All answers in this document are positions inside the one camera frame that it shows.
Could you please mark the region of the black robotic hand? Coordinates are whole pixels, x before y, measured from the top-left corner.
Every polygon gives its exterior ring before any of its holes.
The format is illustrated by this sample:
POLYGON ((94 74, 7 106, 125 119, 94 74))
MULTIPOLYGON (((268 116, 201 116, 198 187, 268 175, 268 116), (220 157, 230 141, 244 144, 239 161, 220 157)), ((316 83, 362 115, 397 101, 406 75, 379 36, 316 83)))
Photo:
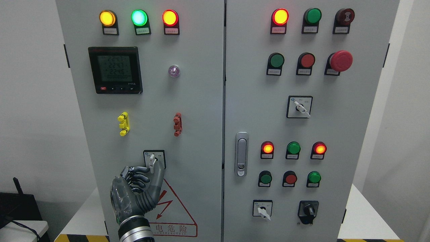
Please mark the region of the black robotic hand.
POLYGON ((126 166, 112 182, 111 200, 117 219, 121 224, 135 215, 144 215, 153 210, 160 196, 165 173, 165 164, 155 162, 154 174, 148 178, 149 168, 142 166, 126 166))

